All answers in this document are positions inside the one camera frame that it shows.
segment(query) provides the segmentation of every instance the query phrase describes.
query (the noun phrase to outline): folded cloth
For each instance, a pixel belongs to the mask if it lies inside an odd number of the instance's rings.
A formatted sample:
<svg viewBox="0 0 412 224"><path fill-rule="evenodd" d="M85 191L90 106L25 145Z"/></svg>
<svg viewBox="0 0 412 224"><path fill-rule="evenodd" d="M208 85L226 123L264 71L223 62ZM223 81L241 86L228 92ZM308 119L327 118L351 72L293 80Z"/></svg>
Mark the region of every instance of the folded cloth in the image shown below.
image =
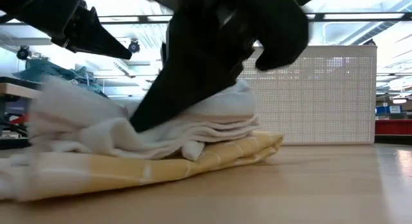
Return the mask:
<svg viewBox="0 0 412 224"><path fill-rule="evenodd" d="M0 159L0 200L30 201L181 180L262 161L277 153L282 140L282 134L254 131L239 140L208 145L195 162L82 153L39 153L28 166Z"/></svg>
<svg viewBox="0 0 412 224"><path fill-rule="evenodd" d="M196 160L205 142L243 138L259 127L255 97L243 80L143 133L128 122L137 107L119 106L49 77L29 111L32 149L141 159L161 159L181 149Z"/></svg>

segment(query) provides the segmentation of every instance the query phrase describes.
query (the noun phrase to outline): white pegboard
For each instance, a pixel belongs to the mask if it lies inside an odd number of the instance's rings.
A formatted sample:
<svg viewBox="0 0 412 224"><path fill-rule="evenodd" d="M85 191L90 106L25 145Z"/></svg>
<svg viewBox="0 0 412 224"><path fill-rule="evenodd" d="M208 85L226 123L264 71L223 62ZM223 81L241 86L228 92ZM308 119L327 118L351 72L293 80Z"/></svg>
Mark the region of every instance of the white pegboard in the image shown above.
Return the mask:
<svg viewBox="0 0 412 224"><path fill-rule="evenodd" d="M258 48L244 62L262 129L286 144L371 144L375 132L376 46L309 46L291 66L260 72Z"/></svg>

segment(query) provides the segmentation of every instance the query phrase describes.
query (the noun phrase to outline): ceiling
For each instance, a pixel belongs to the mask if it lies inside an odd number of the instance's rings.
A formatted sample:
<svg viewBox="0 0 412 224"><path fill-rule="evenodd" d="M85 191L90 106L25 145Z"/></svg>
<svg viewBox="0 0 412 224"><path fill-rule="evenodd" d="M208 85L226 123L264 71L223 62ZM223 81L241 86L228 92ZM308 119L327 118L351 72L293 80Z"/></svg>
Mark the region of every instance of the ceiling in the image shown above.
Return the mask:
<svg viewBox="0 0 412 224"><path fill-rule="evenodd" d="M88 7L94 6L99 16L106 15L161 15L171 11L157 3L146 0L85 0ZM313 0L304 6L308 12L398 12L410 11L412 0ZM311 45L352 44L372 37L378 46L377 88L387 91L394 85L411 81L409 75L387 76L383 73L412 73L412 23L312 23ZM109 57L85 53L73 54L68 50L50 45L47 35L29 26L0 26L0 41L8 49L17 49L20 42L37 40L30 46L32 51L42 53L65 68L73 68L74 63L88 67L97 75L121 75L122 67L130 74L139 75L140 82L128 79L106 79L109 86L124 85L129 88L144 84L146 78L153 78L158 72L160 45L165 40L166 24L111 24L104 25L113 36L125 46L130 39L137 38L141 51L133 55L131 61L120 61Z"/></svg>

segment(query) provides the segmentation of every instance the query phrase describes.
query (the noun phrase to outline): white towel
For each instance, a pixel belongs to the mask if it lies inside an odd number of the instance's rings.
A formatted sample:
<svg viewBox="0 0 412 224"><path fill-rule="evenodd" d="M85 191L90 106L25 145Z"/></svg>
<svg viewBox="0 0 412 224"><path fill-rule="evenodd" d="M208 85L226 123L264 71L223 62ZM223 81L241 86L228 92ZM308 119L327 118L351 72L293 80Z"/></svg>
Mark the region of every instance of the white towel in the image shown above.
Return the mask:
<svg viewBox="0 0 412 224"><path fill-rule="evenodd" d="M137 106L122 107L49 77L29 110L31 149L144 159L181 150L184 157L196 160L205 143L243 138L259 126L255 97L243 80L143 133L136 133L128 122Z"/></svg>

